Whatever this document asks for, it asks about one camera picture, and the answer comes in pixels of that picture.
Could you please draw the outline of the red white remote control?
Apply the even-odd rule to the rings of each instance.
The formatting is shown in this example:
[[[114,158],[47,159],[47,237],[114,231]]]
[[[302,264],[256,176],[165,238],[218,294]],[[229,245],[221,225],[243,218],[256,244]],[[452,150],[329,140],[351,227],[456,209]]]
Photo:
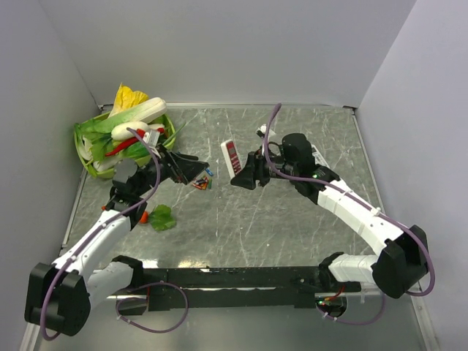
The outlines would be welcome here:
[[[233,140],[226,140],[220,146],[229,176],[234,178],[242,169],[235,143]]]

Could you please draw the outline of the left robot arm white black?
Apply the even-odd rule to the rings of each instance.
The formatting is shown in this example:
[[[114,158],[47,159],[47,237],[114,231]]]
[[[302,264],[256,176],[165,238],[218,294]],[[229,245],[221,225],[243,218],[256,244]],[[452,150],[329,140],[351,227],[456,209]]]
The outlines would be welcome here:
[[[117,257],[107,267],[98,264],[140,221],[147,202],[166,179],[190,184],[209,164],[195,156],[174,153],[158,146],[152,160],[139,166],[133,159],[114,169],[110,199],[93,227],[51,264],[39,263],[29,275],[24,318],[42,331],[76,335],[91,310],[109,295],[124,289],[143,289],[141,261]]]

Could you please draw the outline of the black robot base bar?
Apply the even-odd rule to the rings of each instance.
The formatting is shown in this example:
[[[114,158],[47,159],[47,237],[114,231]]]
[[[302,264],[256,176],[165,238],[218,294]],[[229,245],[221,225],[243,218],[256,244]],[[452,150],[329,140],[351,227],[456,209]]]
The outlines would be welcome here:
[[[144,268],[119,255],[114,263],[136,270],[127,295],[146,294],[150,312],[190,308],[293,306],[313,309],[321,294],[359,293],[359,282],[338,282],[324,265],[240,268]]]

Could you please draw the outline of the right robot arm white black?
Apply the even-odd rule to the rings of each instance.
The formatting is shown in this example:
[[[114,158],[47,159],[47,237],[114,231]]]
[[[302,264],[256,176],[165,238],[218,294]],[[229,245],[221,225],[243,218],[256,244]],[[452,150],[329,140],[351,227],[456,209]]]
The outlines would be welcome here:
[[[223,142],[231,185],[253,190],[272,178],[288,180],[299,194],[342,220],[372,250],[370,255],[337,252],[325,259],[319,274],[325,290],[332,292],[345,282],[359,282],[374,284],[388,297],[400,298],[430,272],[427,237],[420,227],[404,231],[401,224],[390,223],[338,174],[316,162],[316,149],[305,135],[288,134],[278,148],[277,154],[261,148],[251,151],[242,164],[234,142]]]

